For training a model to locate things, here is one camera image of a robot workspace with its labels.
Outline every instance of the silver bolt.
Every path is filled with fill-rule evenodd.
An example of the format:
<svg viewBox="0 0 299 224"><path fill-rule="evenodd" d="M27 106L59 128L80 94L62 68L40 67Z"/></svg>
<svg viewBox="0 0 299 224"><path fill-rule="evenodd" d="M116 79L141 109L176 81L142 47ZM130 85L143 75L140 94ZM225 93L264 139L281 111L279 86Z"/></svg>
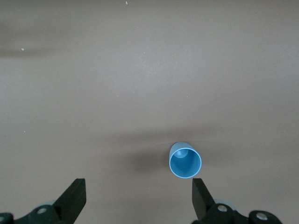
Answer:
<svg viewBox="0 0 299 224"><path fill-rule="evenodd" d="M263 220L263 221L268 220L268 217L265 214L261 213L261 212L257 213L256 217L259 218L260 220Z"/></svg>
<svg viewBox="0 0 299 224"><path fill-rule="evenodd" d="M41 208L37 211L37 214L42 214L42 213L46 212L46 210L47 210L46 208Z"/></svg>
<svg viewBox="0 0 299 224"><path fill-rule="evenodd" d="M222 212L227 212L227 211L228 211L227 207L225 207L225 206L222 205L222 204L218 206L218 210L219 210L219 211L222 211Z"/></svg>

